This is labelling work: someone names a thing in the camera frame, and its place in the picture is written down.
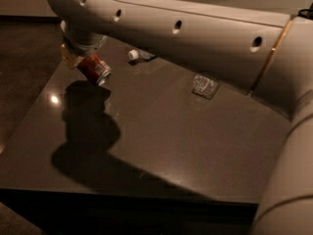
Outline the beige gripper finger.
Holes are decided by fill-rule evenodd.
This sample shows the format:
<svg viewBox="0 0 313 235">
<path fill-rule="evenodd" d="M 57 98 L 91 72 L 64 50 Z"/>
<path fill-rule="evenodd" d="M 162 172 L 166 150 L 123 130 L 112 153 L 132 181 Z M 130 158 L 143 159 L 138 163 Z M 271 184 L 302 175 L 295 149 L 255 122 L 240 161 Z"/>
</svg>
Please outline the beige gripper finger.
<svg viewBox="0 0 313 235">
<path fill-rule="evenodd" d="M 70 68 L 75 69 L 83 60 L 82 56 L 72 54 L 65 44 L 61 45 L 61 55 L 63 62 Z"/>
</svg>

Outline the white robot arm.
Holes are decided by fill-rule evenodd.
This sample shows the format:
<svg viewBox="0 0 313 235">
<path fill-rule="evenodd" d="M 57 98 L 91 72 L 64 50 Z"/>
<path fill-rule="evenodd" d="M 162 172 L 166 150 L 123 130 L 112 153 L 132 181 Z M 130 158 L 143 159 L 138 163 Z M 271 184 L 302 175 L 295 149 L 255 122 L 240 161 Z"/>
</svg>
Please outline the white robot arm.
<svg viewBox="0 0 313 235">
<path fill-rule="evenodd" d="M 209 77 L 291 121 L 250 235 L 313 235 L 313 18 L 178 0 L 47 0 L 73 67 L 110 36 Z"/>
</svg>

